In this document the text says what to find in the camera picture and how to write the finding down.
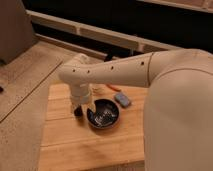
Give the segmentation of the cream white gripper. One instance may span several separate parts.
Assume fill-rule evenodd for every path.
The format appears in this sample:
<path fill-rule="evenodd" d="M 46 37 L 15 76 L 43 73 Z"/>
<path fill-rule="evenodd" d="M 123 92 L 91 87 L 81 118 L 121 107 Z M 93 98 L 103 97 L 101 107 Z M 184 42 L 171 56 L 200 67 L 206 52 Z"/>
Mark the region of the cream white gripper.
<path fill-rule="evenodd" d="M 91 100 L 91 91 L 88 84 L 79 84 L 79 85 L 70 85 L 70 99 L 72 104 L 72 113 L 78 113 L 78 105 L 83 105 L 88 103 L 88 108 L 92 111 L 95 111 L 95 104 L 90 102 Z"/>

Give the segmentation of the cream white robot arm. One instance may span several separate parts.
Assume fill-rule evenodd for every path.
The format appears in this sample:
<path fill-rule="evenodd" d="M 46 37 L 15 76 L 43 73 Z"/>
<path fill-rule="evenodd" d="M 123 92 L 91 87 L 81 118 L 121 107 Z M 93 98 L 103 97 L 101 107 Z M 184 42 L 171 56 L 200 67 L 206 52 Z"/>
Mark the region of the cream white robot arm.
<path fill-rule="evenodd" d="M 98 64 L 78 54 L 59 77 L 76 105 L 89 100 L 91 83 L 146 87 L 145 171 L 213 171 L 212 53 L 179 49 Z"/>

